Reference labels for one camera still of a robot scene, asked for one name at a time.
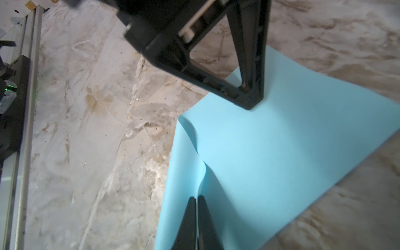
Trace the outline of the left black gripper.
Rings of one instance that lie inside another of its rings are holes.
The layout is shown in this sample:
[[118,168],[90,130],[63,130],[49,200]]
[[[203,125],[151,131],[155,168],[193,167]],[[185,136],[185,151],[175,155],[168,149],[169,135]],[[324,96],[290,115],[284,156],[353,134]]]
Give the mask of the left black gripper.
[[154,66],[250,110],[264,98],[271,1],[101,1]]

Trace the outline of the light blue paper sheet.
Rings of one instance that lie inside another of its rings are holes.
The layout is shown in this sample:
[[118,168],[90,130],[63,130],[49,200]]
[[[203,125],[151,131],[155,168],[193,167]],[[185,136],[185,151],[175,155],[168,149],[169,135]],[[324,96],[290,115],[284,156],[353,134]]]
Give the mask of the light blue paper sheet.
[[267,48],[251,110],[207,94],[179,116],[154,248],[205,198],[226,250],[257,250],[400,128],[400,106]]

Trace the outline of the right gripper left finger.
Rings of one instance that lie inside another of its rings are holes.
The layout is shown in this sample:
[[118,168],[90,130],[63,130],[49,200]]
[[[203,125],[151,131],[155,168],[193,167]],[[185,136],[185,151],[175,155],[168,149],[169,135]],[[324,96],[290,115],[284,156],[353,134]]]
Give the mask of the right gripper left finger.
[[196,199],[190,197],[172,250],[195,250],[197,241]]

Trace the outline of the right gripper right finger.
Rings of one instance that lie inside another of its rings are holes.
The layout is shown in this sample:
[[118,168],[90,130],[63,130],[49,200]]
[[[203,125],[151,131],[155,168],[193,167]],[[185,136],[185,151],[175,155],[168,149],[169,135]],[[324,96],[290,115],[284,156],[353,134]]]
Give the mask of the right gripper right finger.
[[223,250],[217,231],[214,227],[205,197],[198,197],[198,249]]

